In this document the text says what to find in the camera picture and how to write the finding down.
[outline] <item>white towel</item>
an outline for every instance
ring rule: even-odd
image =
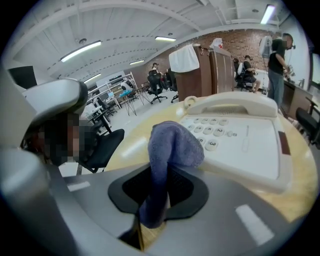
[[[184,73],[200,67],[195,49],[188,44],[169,54],[170,67],[173,72]]]

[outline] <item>telephone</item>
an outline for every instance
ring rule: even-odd
[[[203,146],[201,169],[261,191],[279,194],[290,187],[292,158],[275,101],[232,91],[189,96],[184,107],[180,123]]]

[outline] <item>wooden partition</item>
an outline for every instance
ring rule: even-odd
[[[212,94],[211,69],[208,49],[194,47],[200,68],[190,72],[175,73],[179,101],[188,96],[203,97]]]
[[[214,46],[210,50],[212,94],[231,92],[235,85],[231,53]]]

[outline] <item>number button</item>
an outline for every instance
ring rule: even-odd
[[[204,129],[204,127],[201,126],[201,125],[199,125],[199,126],[197,126],[197,127],[194,129],[194,132],[195,132],[195,133],[200,133],[200,132],[202,132],[203,129]]]
[[[218,141],[215,139],[210,139],[205,145],[205,149],[208,151],[215,151],[216,148],[218,147]]]
[[[220,121],[219,121],[219,125],[221,125],[221,126],[226,126],[227,124],[228,124],[228,119],[221,119]]]
[[[231,137],[231,136],[232,136],[232,130],[228,131],[228,132],[226,133],[226,135],[227,135],[228,137]]]
[[[215,125],[215,124],[217,124],[218,123],[218,119],[216,119],[216,118],[212,118],[211,120],[210,120],[210,125]]]
[[[204,118],[202,121],[201,121],[201,124],[207,124],[209,123],[209,118]]]
[[[206,142],[206,139],[203,137],[199,137],[197,140],[201,143],[201,145],[205,144]]]
[[[209,127],[205,128],[205,129],[203,130],[203,134],[208,135],[208,134],[212,133],[213,130],[214,130],[214,129],[209,126]]]
[[[213,135],[217,136],[217,137],[220,137],[220,136],[224,135],[224,133],[225,133],[225,129],[217,128],[217,129],[214,130]]]
[[[194,126],[193,124],[191,124],[191,125],[189,125],[189,126],[187,127],[187,129],[188,129],[189,131],[192,131],[194,128],[195,128],[195,126]]]
[[[193,121],[193,122],[194,122],[195,124],[197,124],[197,123],[200,123],[200,122],[201,122],[201,120],[202,120],[202,118],[196,118],[196,119],[194,119],[194,121]]]

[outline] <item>gray towel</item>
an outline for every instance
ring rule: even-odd
[[[153,126],[148,144],[151,190],[139,209],[140,222],[157,228],[166,217],[168,164],[198,167],[204,160],[200,142],[182,125],[165,121]]]

